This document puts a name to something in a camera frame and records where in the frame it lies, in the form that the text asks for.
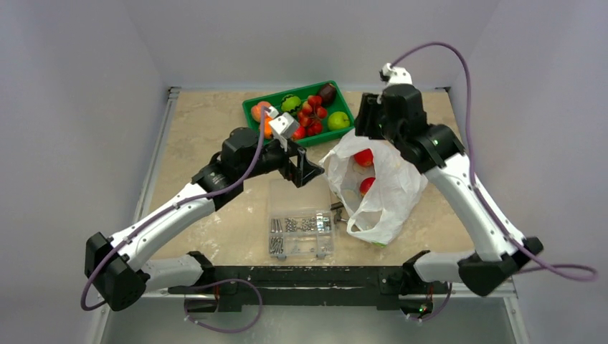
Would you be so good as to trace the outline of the fake red apple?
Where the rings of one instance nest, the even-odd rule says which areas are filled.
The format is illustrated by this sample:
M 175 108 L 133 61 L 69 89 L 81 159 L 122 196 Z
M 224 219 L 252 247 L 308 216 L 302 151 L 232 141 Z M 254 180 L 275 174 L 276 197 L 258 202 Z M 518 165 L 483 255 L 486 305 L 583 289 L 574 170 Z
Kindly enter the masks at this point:
M 361 194 L 362 197 L 364 197 L 369 192 L 369 190 L 373 186 L 375 180 L 376 180 L 375 177 L 368 177 L 368 178 L 365 178 L 359 184 L 359 193 Z
M 374 154 L 370 148 L 355 153 L 353 159 L 357 165 L 363 168 L 371 167 L 374 164 Z
M 291 139 L 294 141 L 302 140 L 307 137 L 307 128 L 299 126 L 298 129 L 292 134 Z

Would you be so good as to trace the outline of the fake orange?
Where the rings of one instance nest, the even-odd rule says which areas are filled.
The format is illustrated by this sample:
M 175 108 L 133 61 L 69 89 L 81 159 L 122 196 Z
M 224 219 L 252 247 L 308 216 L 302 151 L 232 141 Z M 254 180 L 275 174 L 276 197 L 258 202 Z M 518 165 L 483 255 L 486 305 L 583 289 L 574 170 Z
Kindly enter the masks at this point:
M 272 128 L 271 128 L 271 125 L 270 125 L 270 121 L 271 120 L 272 120 L 272 118 L 266 117 L 265 121 L 264 121 L 264 137 L 265 137 L 265 140 L 271 140 L 272 137 L 273 137 Z

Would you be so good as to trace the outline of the clear plastic screw box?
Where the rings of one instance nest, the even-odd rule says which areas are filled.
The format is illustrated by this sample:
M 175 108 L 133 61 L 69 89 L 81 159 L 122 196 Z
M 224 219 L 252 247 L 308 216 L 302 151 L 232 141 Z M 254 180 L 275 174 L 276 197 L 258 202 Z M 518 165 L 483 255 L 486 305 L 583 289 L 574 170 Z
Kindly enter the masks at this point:
M 331 191 L 324 177 L 300 188 L 282 179 L 271 180 L 267 222 L 272 258 L 325 259 L 336 252 Z

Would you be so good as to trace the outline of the fake green cracked fruit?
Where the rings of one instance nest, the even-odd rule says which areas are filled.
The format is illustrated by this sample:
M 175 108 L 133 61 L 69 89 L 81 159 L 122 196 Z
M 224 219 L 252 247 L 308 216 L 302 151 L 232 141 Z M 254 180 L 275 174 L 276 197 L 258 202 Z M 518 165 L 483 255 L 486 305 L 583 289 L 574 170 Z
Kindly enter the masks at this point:
M 285 95 L 280 102 L 280 109 L 284 113 L 289 113 L 291 115 L 296 114 L 301 110 L 302 100 L 300 97 L 294 94 Z

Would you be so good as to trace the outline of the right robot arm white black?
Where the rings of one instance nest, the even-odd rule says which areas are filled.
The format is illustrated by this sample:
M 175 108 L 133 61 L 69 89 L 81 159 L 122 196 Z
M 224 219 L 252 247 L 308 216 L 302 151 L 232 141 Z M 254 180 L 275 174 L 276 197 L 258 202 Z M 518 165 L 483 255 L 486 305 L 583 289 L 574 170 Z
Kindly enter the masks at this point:
M 427 122 L 422 94 L 413 85 L 390 85 L 380 94 L 365 92 L 355 134 L 391 143 L 402 160 L 441 192 L 474 245 L 472 252 L 416 254 L 403 264 L 404 290 L 418 292 L 431 282 L 456 282 L 484 297 L 543 251 L 541 240 L 524 236 L 473 180 L 470 159 L 452 129 Z

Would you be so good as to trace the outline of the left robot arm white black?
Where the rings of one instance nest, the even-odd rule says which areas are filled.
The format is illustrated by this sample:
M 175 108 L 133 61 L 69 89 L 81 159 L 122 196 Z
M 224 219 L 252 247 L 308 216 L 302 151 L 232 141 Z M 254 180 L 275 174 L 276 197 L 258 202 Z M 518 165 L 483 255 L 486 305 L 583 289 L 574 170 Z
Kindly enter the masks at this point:
M 199 252 L 175 259 L 151 257 L 195 222 L 212 215 L 240 195 L 248 178 L 279 172 L 300 188 L 323 174 L 308 160 L 306 149 L 292 140 L 263 142 L 251 128 L 236 128 L 209 164 L 172 199 L 139 222 L 106 237 L 92 235 L 85 247 L 87 282 L 80 297 L 83 310 L 108 305 L 114 311 L 133 305 L 145 292 L 191 288 L 210 290 L 213 266 Z

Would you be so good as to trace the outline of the fake peach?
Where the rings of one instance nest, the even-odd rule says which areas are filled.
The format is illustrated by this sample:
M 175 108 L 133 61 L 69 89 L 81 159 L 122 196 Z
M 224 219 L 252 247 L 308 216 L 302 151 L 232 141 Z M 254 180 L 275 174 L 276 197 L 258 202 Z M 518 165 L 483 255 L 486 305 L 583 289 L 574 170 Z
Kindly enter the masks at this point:
M 250 115 L 252 116 L 252 119 L 259 123 L 262 119 L 262 108 L 263 107 L 269 108 L 271 106 L 272 105 L 266 101 L 258 102 L 250 110 Z

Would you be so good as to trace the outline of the fake dark red fruit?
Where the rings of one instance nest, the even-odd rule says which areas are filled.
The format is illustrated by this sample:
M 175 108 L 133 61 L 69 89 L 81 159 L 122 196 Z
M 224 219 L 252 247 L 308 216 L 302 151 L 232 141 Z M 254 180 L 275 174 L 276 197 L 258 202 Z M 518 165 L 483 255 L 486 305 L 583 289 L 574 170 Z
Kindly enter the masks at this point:
M 337 87 L 332 82 L 320 86 L 316 95 L 320 98 L 320 104 L 324 107 L 331 105 L 337 96 Z

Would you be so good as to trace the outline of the black base bar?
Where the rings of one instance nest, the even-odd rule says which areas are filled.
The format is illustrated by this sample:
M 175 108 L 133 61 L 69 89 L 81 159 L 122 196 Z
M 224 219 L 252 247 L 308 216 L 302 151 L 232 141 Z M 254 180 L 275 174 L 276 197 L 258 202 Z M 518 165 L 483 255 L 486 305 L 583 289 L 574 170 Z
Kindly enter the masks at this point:
M 219 312 L 245 305 L 375 307 L 424 315 L 433 310 L 428 287 L 408 282 L 400 266 L 217 266 L 192 287 L 171 295 L 209 295 Z

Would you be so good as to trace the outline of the fake green apple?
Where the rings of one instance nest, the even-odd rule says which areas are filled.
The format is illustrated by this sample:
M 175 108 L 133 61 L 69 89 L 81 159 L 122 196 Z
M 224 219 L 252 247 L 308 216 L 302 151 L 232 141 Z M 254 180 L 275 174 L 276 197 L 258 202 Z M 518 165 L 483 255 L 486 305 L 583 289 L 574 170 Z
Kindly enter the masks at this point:
M 326 124 L 330 131 L 337 131 L 350 127 L 351 120 L 344 111 L 335 111 L 328 116 Z

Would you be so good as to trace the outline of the white plastic bag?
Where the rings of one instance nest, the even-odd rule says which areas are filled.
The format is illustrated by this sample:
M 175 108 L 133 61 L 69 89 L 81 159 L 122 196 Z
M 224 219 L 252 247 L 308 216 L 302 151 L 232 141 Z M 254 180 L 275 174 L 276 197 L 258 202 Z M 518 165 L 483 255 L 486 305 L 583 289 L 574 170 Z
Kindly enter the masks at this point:
M 374 154 L 374 164 L 363 168 L 355 163 L 353 155 L 367 148 Z M 381 247 L 400 235 L 428 184 L 395 147 L 383 140 L 355 136 L 354 130 L 347 132 L 320 164 L 325 168 L 329 189 L 348 214 L 347 234 Z M 368 177 L 376 180 L 362 197 L 359 184 Z

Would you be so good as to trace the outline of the green plastic tray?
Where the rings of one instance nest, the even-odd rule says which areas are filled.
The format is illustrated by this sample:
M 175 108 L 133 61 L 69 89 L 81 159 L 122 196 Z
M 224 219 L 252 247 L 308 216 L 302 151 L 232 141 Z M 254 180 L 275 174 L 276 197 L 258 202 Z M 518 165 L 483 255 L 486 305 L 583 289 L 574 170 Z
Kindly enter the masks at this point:
M 349 130 L 353 129 L 354 118 L 348 106 L 348 103 L 345 97 L 343 96 L 343 93 L 341 92 L 341 89 L 339 88 L 338 84 L 333 80 L 317 82 L 311 85 L 296 87 L 289 90 L 271 93 L 269 95 L 246 99 L 242 102 L 242 109 L 244 112 L 245 120 L 247 121 L 247 124 L 250 128 L 258 130 L 259 123 L 252 116 L 252 108 L 256 106 L 259 102 L 269 102 L 277 109 L 280 109 L 283 99 L 288 95 L 297 96 L 300 98 L 301 102 L 304 102 L 305 97 L 315 95 L 324 85 L 334 86 L 336 89 L 336 96 L 331 104 L 327 104 L 325 106 L 325 109 L 328 110 L 328 116 L 320 121 L 323 125 L 323 130 L 315 135 L 306 135 L 305 138 L 301 138 L 300 140 L 297 140 L 297 142 L 302 146 L 310 147 L 331 140 L 337 140 L 344 136 Z M 334 113 L 344 113 L 343 117 L 346 119 L 346 125 L 342 125 L 340 128 L 331 130 L 330 123 L 337 123 L 338 119 L 336 117 L 336 120 L 331 120 L 331 116 Z

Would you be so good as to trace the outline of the fake red cherry bunch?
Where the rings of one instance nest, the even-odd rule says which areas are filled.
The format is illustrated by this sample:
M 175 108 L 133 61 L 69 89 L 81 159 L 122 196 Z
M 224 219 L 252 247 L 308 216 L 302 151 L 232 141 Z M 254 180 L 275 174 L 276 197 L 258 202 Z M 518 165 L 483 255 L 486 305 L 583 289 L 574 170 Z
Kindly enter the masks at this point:
M 301 105 L 297 112 L 298 122 L 303 128 L 303 136 L 316 136 L 323 132 L 322 121 L 328 117 L 328 111 L 323 107 L 323 98 L 311 95 Z

